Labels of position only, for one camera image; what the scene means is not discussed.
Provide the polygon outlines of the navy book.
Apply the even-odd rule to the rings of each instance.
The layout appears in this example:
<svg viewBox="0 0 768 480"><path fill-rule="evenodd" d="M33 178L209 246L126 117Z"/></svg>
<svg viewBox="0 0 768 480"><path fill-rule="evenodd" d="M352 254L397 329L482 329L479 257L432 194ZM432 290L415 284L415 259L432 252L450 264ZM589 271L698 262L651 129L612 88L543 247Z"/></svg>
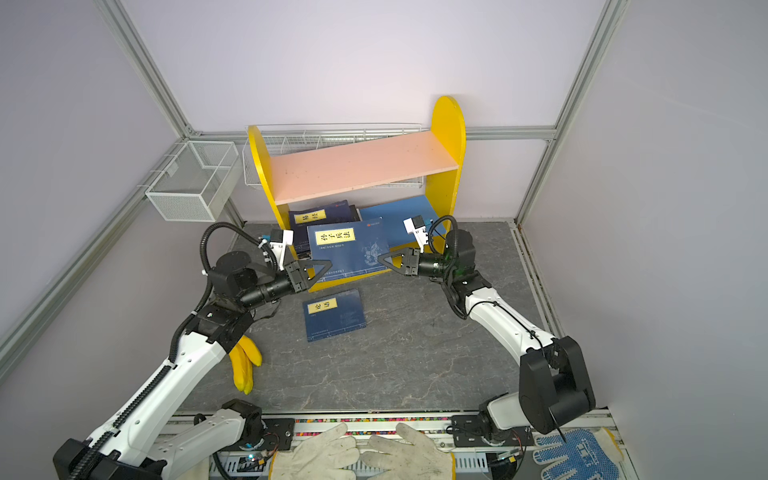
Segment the navy book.
<svg viewBox="0 0 768 480"><path fill-rule="evenodd" d="M356 207L349 204L347 200L311 207L307 210L289 212L289 221L295 243L308 241L309 226L347 223L359 220Z"/></svg>
<svg viewBox="0 0 768 480"><path fill-rule="evenodd" d="M390 247L381 217L372 220L312 225L307 229L313 260L328 260L330 270L318 282L330 284L385 272L378 257Z"/></svg>
<svg viewBox="0 0 768 480"><path fill-rule="evenodd" d="M358 289L345 290L303 303L308 342L346 334L367 326Z"/></svg>

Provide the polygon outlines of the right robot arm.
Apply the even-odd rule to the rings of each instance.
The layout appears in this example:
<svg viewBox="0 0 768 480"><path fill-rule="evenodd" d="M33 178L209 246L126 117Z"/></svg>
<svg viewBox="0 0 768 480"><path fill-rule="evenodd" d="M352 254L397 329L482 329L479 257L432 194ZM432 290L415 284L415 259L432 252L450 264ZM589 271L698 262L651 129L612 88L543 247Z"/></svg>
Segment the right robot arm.
<svg viewBox="0 0 768 480"><path fill-rule="evenodd" d="M525 424L548 434L595 408L580 345L536 326L502 299L477 270L473 237L453 216L432 224L416 216L403 224L418 245L382 254L379 263L439 284L453 313L487 330L519 367L517 391L484 402L464 435L500 444Z"/></svg>

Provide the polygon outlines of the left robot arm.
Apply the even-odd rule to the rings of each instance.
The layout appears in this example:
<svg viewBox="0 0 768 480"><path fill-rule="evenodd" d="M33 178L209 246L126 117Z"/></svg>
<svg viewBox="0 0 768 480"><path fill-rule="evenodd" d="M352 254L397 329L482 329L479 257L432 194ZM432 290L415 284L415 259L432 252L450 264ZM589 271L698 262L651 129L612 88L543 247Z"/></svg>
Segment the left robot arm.
<svg viewBox="0 0 768 480"><path fill-rule="evenodd" d="M231 251L212 263L208 241L228 229L266 255L253 265L248 253ZM206 228L199 244L206 287L198 305L177 327L169 354L143 386L86 439L68 439L54 454L61 479L172 479L228 448L260 448L278 442L260 407L231 400L214 415L161 445L156 439L202 378L228 355L244 357L239 342L255 323L254 309L310 290L332 267L329 260L278 262L270 243L229 222Z"/></svg>

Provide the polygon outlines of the yellow shelf with pink and blue boards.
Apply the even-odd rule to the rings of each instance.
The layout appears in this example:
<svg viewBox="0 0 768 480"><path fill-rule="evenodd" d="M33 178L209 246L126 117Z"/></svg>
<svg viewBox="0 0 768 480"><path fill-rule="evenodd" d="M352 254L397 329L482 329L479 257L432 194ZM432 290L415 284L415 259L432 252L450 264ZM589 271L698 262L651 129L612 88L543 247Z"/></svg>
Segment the yellow shelf with pink and blue boards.
<svg viewBox="0 0 768 480"><path fill-rule="evenodd" d="M466 124L458 102L439 98L428 131L278 156L271 159L258 127L247 129L260 184L280 227L289 205L423 177L436 213L454 212L466 153Z"/></svg>

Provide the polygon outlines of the yellow banana bunch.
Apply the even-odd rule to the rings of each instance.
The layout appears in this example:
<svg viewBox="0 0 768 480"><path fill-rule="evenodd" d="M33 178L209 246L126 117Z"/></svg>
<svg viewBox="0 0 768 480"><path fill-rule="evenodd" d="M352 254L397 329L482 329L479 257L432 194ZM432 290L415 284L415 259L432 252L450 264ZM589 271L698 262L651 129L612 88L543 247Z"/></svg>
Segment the yellow banana bunch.
<svg viewBox="0 0 768 480"><path fill-rule="evenodd" d="M260 367L263 362L260 350L249 337L242 336L229 352L229 358L235 387L249 395L254 387L253 368Z"/></svg>

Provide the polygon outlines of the white mesh box basket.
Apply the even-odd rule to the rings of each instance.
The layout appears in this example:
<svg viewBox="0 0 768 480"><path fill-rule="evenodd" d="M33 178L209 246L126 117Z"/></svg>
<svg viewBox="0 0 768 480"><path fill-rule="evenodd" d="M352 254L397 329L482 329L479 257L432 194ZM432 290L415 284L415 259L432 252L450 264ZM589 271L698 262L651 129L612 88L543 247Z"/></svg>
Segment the white mesh box basket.
<svg viewBox="0 0 768 480"><path fill-rule="evenodd" d="M187 140L174 149L145 196L166 221L213 223L241 175L235 143Z"/></svg>

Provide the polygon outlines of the white work glove centre left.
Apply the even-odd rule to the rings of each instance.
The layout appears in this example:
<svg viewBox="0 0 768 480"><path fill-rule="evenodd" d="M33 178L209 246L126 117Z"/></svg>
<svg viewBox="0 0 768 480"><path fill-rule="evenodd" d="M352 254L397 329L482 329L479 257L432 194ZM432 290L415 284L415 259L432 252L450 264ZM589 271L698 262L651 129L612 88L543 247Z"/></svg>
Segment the white work glove centre left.
<svg viewBox="0 0 768 480"><path fill-rule="evenodd" d="M270 480L339 479L355 480L347 467L360 459L356 439L347 435L347 424L339 423L313 436L294 450L277 453L271 461Z"/></svg>

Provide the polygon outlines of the white work glove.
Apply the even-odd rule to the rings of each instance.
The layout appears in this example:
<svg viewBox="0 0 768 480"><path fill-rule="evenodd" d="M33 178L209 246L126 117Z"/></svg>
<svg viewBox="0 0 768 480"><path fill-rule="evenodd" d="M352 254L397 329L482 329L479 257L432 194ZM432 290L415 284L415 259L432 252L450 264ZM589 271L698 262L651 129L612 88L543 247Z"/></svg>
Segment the white work glove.
<svg viewBox="0 0 768 480"><path fill-rule="evenodd" d="M368 450L360 460L380 470L374 479L453 480L456 478L455 457L439 450L425 434L405 423L398 423L397 439L372 435Z"/></svg>
<svg viewBox="0 0 768 480"><path fill-rule="evenodd" d="M277 453L271 461L270 480L339 479L355 480L347 467L360 459L356 439L347 435L347 424L339 423L313 436L294 450Z"/></svg>

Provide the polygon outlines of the white work glove centre right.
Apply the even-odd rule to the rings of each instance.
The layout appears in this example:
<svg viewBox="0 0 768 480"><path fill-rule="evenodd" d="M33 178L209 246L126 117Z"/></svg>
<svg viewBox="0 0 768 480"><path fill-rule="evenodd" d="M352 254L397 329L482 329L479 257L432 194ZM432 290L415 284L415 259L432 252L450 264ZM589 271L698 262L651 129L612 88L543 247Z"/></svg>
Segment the white work glove centre right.
<svg viewBox="0 0 768 480"><path fill-rule="evenodd" d="M380 470L374 479L453 480L456 478L455 457L439 450L425 434L405 423L398 423L397 439L372 435L368 450L360 460Z"/></svg>

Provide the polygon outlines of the blue dotted knit glove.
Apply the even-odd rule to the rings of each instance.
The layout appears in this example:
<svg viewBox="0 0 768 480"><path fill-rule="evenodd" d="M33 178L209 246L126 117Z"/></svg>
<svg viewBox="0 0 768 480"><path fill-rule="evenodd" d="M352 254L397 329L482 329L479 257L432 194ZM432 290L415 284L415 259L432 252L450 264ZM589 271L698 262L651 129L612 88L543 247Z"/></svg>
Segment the blue dotted knit glove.
<svg viewBox="0 0 768 480"><path fill-rule="evenodd" d="M623 454L614 435L606 429L568 430L535 439L533 460L540 465L541 478L570 480L620 480Z"/></svg>

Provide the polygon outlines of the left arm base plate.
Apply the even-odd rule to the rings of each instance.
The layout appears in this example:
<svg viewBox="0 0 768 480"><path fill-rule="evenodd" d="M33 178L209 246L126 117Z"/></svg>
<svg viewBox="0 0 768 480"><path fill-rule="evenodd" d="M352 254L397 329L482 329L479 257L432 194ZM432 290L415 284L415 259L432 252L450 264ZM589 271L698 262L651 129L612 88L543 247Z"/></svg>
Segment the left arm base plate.
<svg viewBox="0 0 768 480"><path fill-rule="evenodd" d="M288 417L262 418L247 424L241 438L220 452L288 451L294 438L296 420Z"/></svg>

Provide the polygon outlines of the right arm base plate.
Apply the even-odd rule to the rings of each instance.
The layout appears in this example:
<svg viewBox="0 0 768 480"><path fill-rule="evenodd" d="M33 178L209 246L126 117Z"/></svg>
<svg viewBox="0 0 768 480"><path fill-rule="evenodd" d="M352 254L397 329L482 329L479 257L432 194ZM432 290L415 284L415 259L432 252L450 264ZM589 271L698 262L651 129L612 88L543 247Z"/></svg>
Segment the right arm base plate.
<svg viewBox="0 0 768 480"><path fill-rule="evenodd" d="M498 430L481 414L454 415L446 427L454 445L460 448L480 447L528 447L534 445L529 426Z"/></svg>

